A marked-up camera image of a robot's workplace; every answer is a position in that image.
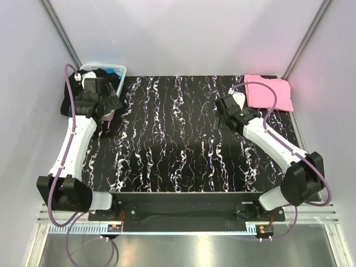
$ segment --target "black garment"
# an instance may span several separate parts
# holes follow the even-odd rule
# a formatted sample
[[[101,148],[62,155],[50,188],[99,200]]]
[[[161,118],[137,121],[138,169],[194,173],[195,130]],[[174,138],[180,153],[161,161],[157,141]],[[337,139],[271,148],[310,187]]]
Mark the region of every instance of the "black garment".
[[[80,75],[83,75],[87,73],[88,71],[85,70],[79,70],[77,71],[80,73]],[[111,82],[112,87],[114,88],[115,91],[117,91],[117,88],[120,84],[120,77],[116,73],[106,73],[105,70],[98,68],[97,70],[93,71],[96,75],[96,77],[101,77],[105,78],[108,82]],[[72,93],[73,97],[76,98],[81,92],[83,92],[83,87],[82,87],[82,82],[78,82],[74,79],[74,73],[70,75],[69,77],[69,83],[72,87]],[[71,107],[71,100],[69,98],[69,93],[68,93],[68,88],[67,88],[67,83],[65,82],[65,97],[62,102],[61,106],[61,114],[68,116],[69,117],[69,109]]]

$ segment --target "folded pink cloth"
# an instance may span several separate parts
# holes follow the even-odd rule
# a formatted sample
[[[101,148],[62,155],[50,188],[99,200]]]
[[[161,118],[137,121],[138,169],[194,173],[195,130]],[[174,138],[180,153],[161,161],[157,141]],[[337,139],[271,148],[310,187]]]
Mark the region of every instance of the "folded pink cloth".
[[[265,79],[259,75],[245,75],[245,82],[262,82],[270,86],[277,94],[277,110],[294,111],[290,99],[290,86],[281,79]],[[273,93],[262,85],[245,85],[249,107],[271,108],[274,103]]]

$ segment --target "reflective metal surface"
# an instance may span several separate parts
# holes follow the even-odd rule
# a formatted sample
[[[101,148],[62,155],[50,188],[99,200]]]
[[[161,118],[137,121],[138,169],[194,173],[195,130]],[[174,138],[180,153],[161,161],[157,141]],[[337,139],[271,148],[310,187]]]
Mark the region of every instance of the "reflective metal surface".
[[[275,236],[287,230],[276,225]],[[111,247],[93,235],[71,235],[70,250],[81,266],[102,266]],[[336,266],[323,225],[297,225],[278,241],[245,241],[230,236],[119,236],[120,252],[109,266]],[[65,251],[65,235],[48,235],[40,266],[72,266]]]

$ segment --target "gray wall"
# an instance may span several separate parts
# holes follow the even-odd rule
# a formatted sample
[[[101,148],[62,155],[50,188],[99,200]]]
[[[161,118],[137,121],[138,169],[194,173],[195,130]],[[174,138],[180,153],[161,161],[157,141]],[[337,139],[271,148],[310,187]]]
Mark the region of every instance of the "gray wall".
[[[0,1],[0,261],[19,267],[42,203],[39,175],[67,128],[60,115],[70,59],[39,1]]]
[[[322,0],[51,0],[83,63],[282,75]]]
[[[289,80],[309,151],[324,157],[333,202],[356,261],[356,2],[334,1]]]

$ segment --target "white basket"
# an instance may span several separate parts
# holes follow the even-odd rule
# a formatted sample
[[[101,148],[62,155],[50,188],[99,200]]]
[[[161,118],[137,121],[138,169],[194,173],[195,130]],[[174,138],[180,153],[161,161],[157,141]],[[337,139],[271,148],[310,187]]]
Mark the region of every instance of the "white basket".
[[[83,66],[80,67],[81,70],[85,70],[85,71],[94,71],[97,70],[98,68],[102,68],[103,70],[107,70],[107,69],[113,69],[115,72],[121,72],[122,73],[122,77],[121,77],[121,81],[120,84],[118,85],[117,91],[116,91],[116,95],[118,97],[120,97],[121,91],[122,91],[122,87],[123,87],[123,81],[125,80],[125,76],[126,76],[126,71],[127,68],[123,65],[116,65],[116,64],[100,64],[100,63],[90,63],[90,64],[84,64]],[[106,114],[102,119],[104,121],[111,121],[113,118],[113,115],[115,113],[115,110],[111,111],[109,114]]]

